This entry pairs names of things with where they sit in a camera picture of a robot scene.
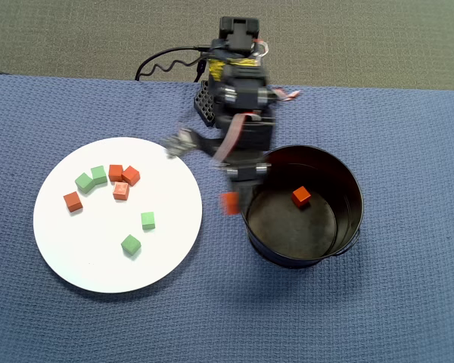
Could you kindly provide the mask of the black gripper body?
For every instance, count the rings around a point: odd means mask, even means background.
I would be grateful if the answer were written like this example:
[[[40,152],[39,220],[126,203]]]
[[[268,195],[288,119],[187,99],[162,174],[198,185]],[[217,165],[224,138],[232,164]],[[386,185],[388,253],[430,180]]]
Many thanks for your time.
[[[223,160],[215,150],[212,158],[213,166],[223,171],[232,183],[259,184],[271,167],[264,150],[234,149]]]

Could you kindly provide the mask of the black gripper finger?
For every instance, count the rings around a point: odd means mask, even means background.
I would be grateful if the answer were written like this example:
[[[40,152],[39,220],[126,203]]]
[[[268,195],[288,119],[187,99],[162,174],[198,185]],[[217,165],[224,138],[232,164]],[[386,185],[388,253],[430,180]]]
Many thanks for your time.
[[[245,213],[247,211],[257,187],[257,182],[232,183],[232,190],[238,195],[238,201],[236,203],[238,213]]]

